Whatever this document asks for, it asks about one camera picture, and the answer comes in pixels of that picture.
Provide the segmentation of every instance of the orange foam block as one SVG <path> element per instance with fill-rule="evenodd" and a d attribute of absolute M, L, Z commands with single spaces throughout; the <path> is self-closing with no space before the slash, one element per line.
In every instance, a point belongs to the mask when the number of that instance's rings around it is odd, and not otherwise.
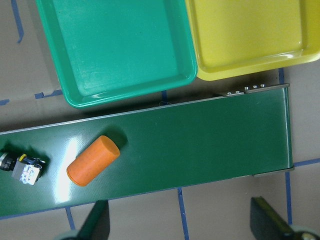
<path fill-rule="evenodd" d="M 100 136 L 67 167 L 66 173 L 72 182 L 84 187 L 119 156 L 117 145 Z"/>

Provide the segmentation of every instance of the blue tape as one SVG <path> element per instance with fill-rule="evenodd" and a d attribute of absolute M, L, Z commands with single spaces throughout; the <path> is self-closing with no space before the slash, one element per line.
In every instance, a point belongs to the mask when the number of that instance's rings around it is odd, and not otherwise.
<path fill-rule="evenodd" d="M 21 18 L 19 15 L 19 9 L 18 9 L 18 5 L 17 5 L 16 0 L 11 0 L 11 7 L 12 7 L 14 19 L 15 19 L 16 28 L 18 29 L 19 39 L 18 39 L 17 43 L 19 44 L 19 43 L 21 43 L 25 32 L 24 32 L 24 28 L 22 27 L 22 22 L 21 22 Z"/>
<path fill-rule="evenodd" d="M 293 165 L 295 167 L 300 167 L 300 166 L 305 166 L 310 164 L 319 164 L 319 163 L 320 163 L 320 158 L 316 158 L 316 159 L 311 159 L 306 161 L 298 161 L 298 162 L 295 162 Z"/>
<path fill-rule="evenodd" d="M 285 71 L 284 68 L 281 67 L 278 69 L 279 72 L 279 83 L 280 84 L 285 84 Z"/>
<path fill-rule="evenodd" d="M 286 211 L 288 217 L 288 224 L 292 225 L 292 207 L 291 207 L 291 184 L 290 172 L 285 173 L 285 192 L 286 192 Z"/>
<path fill-rule="evenodd" d="M 6 105 L 6 104 L 9 103 L 9 102 L 10 102 L 9 99 L 0 100 L 0 106 L 4 106 L 4 105 Z"/>
<path fill-rule="evenodd" d="M 177 190 L 178 190 L 178 200 L 179 200 L 179 206 L 180 206 L 180 214 L 181 214 L 184 240 L 189 240 L 187 217 L 186 217 L 186 211 L 185 211 L 184 197 L 182 195 L 182 188 L 178 187 Z"/>
<path fill-rule="evenodd" d="M 36 93 L 34 95 L 35 99 L 44 99 L 44 98 L 49 98 L 49 97 L 54 97 L 54 96 L 59 96 L 59 95 L 62 95 L 62 90 L 54 90 L 51 94 L 49 95 L 44 95 L 43 92 L 39 92 L 39 93 Z"/>
<path fill-rule="evenodd" d="M 66 216 L 68 217 L 68 221 L 69 221 L 69 225 L 70 225 L 71 230 L 75 230 L 76 229 L 75 222 L 72 217 L 70 207 L 66 207 L 65 211 L 66 211 Z"/>
<path fill-rule="evenodd" d="M 168 94 L 166 90 L 161 92 L 161 97 L 164 105 L 168 105 Z"/>

